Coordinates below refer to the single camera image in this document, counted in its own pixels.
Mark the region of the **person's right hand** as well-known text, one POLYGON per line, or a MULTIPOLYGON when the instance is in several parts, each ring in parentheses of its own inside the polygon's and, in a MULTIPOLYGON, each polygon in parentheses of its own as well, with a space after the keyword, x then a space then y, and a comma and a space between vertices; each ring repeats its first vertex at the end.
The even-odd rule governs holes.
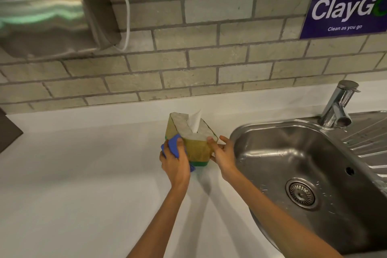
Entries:
POLYGON ((220 136, 220 140, 224 142, 224 144, 220 144, 221 152, 216 156, 211 156, 210 159, 219 166, 224 180, 232 184, 233 179, 238 175, 233 142, 223 135, 220 136))

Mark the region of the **person's left hand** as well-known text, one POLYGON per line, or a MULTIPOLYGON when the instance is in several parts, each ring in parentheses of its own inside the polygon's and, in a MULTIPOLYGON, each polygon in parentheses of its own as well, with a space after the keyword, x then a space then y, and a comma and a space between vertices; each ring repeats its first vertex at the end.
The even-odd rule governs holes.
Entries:
POLYGON ((186 192, 190 181, 190 164, 188 158, 175 158, 168 149, 168 140, 164 143, 164 153, 160 152, 163 171, 171 183, 172 189, 186 192))

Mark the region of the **blue cleaning cloth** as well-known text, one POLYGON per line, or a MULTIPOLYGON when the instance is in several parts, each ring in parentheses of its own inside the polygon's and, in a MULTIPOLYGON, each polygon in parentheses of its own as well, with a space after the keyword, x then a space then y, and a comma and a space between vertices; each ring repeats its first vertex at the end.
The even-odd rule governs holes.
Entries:
MULTIPOLYGON (((178 138, 181 138, 181 136, 179 134, 176 134, 171 139, 168 140, 168 149, 173 154, 173 156, 175 158, 179 158, 179 152, 178 152, 178 148, 177 148, 177 139, 178 138)), ((161 150, 162 150, 163 155, 166 157, 166 155, 164 153, 164 144, 161 145, 161 150)), ((194 171, 195 171, 195 167, 190 164, 190 172, 192 173, 194 171)))

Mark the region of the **tan tissue box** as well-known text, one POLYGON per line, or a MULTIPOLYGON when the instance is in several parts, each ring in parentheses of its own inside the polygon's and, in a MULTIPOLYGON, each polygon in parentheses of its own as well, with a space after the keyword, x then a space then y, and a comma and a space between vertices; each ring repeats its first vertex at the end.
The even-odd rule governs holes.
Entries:
POLYGON ((173 112, 169 115, 165 138, 171 139, 179 134, 183 139, 189 163, 194 167, 206 167, 212 151, 207 144, 207 137, 212 137, 217 142, 218 137, 208 124, 201 118, 197 133, 192 133, 187 121, 188 114, 173 112))

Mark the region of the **person's left forearm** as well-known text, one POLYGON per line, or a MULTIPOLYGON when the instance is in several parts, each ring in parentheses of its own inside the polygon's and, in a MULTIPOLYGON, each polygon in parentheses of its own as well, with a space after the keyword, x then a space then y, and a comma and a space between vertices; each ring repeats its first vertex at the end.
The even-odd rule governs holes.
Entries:
POLYGON ((189 181, 190 173, 184 177, 176 177, 171 182, 172 187, 161 207, 127 258, 164 257, 189 181))

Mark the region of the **person's right forearm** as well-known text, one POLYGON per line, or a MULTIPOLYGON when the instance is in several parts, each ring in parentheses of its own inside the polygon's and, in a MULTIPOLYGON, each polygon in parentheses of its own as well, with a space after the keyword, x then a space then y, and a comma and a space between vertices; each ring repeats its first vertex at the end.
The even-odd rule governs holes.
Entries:
POLYGON ((328 243, 270 201, 236 167, 222 168, 221 173, 285 258, 343 258, 328 243))

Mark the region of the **white tissue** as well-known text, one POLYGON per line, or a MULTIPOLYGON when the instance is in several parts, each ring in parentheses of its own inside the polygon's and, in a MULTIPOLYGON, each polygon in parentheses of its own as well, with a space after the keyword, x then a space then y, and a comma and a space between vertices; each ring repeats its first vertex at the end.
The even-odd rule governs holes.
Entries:
POLYGON ((196 113, 189 114, 186 121, 192 133, 197 133, 201 122, 202 110, 200 109, 196 113))

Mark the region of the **sink drain strainer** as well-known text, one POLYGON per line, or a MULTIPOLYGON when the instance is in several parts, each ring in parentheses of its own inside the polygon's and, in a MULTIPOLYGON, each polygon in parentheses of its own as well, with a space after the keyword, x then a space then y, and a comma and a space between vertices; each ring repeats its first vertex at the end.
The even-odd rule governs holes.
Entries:
POLYGON ((290 200, 305 210, 317 210, 319 197, 311 182, 302 178, 292 178, 285 184, 285 191, 290 200))

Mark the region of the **stainless steel sink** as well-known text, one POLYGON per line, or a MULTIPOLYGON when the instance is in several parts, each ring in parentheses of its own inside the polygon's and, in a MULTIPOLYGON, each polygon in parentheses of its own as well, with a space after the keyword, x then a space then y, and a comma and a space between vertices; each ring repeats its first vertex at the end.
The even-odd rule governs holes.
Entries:
POLYGON ((387 111, 351 114, 345 129, 316 118, 236 128, 236 166, 278 207, 347 258, 387 258, 387 111), (317 210, 288 197, 292 178, 311 182, 317 210))

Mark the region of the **chrome faucet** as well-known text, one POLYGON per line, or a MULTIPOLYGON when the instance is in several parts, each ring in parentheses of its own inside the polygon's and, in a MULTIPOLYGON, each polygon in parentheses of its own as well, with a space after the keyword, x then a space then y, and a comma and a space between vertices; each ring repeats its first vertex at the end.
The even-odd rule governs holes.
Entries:
POLYGON ((324 108, 318 125, 323 128, 341 128, 348 127, 352 120, 346 112, 345 107, 354 93, 360 92, 358 90, 359 84, 351 80, 339 81, 335 91, 333 92, 328 104, 324 108))

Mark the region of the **dark grey object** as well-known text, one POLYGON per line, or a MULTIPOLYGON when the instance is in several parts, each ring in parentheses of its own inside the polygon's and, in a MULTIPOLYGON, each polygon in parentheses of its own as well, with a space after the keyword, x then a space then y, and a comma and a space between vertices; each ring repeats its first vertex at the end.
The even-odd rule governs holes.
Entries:
POLYGON ((7 118, 6 113, 0 108, 0 153, 6 150, 22 134, 23 131, 7 118))

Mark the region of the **stainless steel hand dryer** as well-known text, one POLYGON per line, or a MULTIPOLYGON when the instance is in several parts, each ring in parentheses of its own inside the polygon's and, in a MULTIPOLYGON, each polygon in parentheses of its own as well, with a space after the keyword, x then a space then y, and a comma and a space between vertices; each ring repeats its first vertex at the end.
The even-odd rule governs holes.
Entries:
POLYGON ((85 55, 121 40, 110 0, 0 0, 0 50, 14 59, 85 55))

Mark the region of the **purple wall sign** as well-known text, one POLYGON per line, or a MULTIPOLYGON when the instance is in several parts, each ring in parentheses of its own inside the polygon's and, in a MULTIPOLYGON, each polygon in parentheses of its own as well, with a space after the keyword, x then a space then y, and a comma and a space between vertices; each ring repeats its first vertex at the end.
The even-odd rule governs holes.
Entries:
POLYGON ((311 0, 300 39, 387 32, 387 0, 311 0))

